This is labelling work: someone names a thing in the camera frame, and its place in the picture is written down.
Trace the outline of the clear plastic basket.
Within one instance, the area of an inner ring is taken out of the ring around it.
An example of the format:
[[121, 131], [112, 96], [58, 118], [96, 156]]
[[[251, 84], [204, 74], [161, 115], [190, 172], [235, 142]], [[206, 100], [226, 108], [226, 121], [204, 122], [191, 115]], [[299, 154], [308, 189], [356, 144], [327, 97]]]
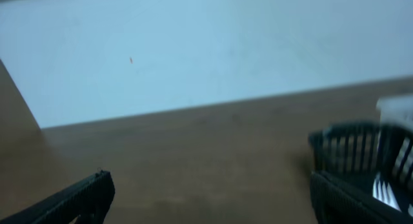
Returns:
[[412, 94], [381, 97], [376, 109], [380, 112], [380, 122], [395, 124], [412, 131]]

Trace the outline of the black plastic basket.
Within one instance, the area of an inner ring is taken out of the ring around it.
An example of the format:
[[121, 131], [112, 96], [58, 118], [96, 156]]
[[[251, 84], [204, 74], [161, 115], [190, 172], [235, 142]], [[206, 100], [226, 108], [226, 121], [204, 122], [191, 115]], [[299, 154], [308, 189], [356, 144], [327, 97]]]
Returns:
[[380, 173], [401, 212], [412, 215], [412, 131], [395, 124], [339, 123], [309, 134], [308, 142], [316, 170], [334, 174], [371, 196]]

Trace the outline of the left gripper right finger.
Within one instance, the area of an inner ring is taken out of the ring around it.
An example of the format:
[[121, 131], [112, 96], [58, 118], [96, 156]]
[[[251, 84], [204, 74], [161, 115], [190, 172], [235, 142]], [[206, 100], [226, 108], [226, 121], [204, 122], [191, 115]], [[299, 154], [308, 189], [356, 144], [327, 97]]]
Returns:
[[409, 224], [412, 217], [328, 172], [313, 172], [310, 198], [319, 224]]

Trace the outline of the white fork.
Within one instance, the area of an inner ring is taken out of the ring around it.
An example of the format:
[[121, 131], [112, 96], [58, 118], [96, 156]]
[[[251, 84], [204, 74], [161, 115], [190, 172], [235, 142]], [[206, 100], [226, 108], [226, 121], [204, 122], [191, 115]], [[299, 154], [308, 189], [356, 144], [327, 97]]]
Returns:
[[389, 183], [381, 179], [380, 173], [377, 173], [376, 177], [374, 178], [374, 182], [372, 186], [372, 196], [376, 200], [401, 212], [401, 209], [397, 203], [396, 197], [393, 193], [392, 187], [390, 186]]

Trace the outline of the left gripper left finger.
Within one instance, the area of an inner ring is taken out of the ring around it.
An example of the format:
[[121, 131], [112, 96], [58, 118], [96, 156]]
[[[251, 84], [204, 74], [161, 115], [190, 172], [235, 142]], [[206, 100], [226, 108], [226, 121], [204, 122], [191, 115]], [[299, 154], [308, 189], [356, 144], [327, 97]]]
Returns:
[[1, 224], [103, 224], [115, 195], [109, 171], [101, 170], [1, 220]]

